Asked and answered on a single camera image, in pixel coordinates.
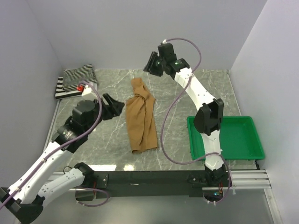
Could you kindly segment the wide striped black white tank top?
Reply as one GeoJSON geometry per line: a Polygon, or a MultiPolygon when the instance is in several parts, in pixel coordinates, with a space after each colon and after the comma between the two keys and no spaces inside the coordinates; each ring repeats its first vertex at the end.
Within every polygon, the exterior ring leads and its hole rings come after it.
{"type": "Polygon", "coordinates": [[[98,80],[94,77],[84,78],[84,77],[75,77],[75,78],[67,78],[59,77],[57,80],[56,90],[55,90],[55,98],[57,100],[63,98],[71,98],[81,96],[82,91],[77,89],[78,84],[82,81],[93,84],[94,87],[97,87],[98,80]]]}

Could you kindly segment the tan tank top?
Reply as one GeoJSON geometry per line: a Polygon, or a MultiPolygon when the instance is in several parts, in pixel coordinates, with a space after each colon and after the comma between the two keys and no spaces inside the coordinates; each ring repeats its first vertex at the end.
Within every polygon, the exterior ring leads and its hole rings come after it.
{"type": "Polygon", "coordinates": [[[126,124],[131,152],[142,153],[158,147],[154,119],[156,99],[141,78],[131,80],[133,97],[126,101],[126,124]]]}

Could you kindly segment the thin striped black tank top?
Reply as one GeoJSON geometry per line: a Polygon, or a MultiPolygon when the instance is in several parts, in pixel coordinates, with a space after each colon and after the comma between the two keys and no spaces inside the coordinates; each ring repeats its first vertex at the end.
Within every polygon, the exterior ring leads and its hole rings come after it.
{"type": "Polygon", "coordinates": [[[65,91],[74,91],[80,82],[98,83],[93,66],[84,65],[77,69],[63,71],[63,89],[65,91]]]}

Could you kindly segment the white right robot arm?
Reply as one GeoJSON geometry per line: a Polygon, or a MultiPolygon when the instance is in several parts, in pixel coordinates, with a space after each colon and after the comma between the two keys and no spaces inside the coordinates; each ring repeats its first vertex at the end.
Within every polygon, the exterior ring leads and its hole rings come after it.
{"type": "Polygon", "coordinates": [[[143,70],[158,77],[164,73],[171,76],[194,103],[197,114],[193,123],[202,137],[205,152],[205,181],[210,186],[216,186],[226,175],[220,145],[223,100],[215,98],[205,89],[187,61],[177,58],[173,45],[168,40],[163,40],[158,51],[151,53],[143,70]]]}

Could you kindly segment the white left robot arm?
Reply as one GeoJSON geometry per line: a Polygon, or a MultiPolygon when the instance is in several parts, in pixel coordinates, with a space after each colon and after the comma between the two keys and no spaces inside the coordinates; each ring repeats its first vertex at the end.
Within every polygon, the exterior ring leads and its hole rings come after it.
{"type": "Polygon", "coordinates": [[[107,176],[98,179],[94,170],[81,162],[54,181],[48,178],[64,160],[83,145],[90,132],[103,120],[118,117],[124,103],[103,94],[79,101],[72,115],[53,134],[43,154],[34,165],[10,187],[0,189],[1,207],[6,207],[22,224],[35,221],[43,209],[55,198],[71,188],[102,191],[107,186],[107,176]]]}

